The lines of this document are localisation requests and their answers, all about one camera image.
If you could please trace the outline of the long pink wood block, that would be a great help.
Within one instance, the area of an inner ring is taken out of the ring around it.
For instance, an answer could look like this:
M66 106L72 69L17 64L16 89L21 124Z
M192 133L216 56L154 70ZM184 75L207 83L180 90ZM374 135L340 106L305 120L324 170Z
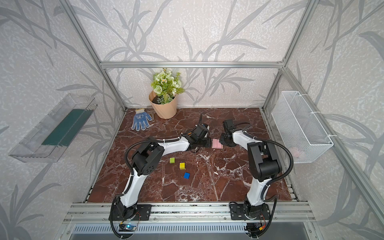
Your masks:
M217 139L213 139L212 140L212 148L213 149L217 149L218 147L219 147L219 145L218 145L218 140Z

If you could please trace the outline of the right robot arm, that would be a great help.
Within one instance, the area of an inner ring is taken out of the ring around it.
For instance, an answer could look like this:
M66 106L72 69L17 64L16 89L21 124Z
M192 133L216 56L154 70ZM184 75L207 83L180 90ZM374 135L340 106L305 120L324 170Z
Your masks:
M223 121L224 133L220 143L228 147L241 146L248 151L249 170L253 176L251 187L244 203L229 203L232 220L269 220L276 210L277 196L266 198L269 187L289 175L294 166L294 156L284 145L261 139L238 129L233 120ZM282 166L277 154L277 147L289 157L289 167L281 174Z

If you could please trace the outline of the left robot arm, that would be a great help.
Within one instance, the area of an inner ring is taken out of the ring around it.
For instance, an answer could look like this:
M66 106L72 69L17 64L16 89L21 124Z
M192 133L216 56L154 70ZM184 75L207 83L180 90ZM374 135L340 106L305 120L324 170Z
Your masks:
M161 158L176 152L196 148L210 148L208 124L198 124L191 132L174 139L148 138L130 146L125 153L125 162L130 176L123 192L114 197L109 221L125 221L134 218L138 212L138 198L146 178L157 168Z

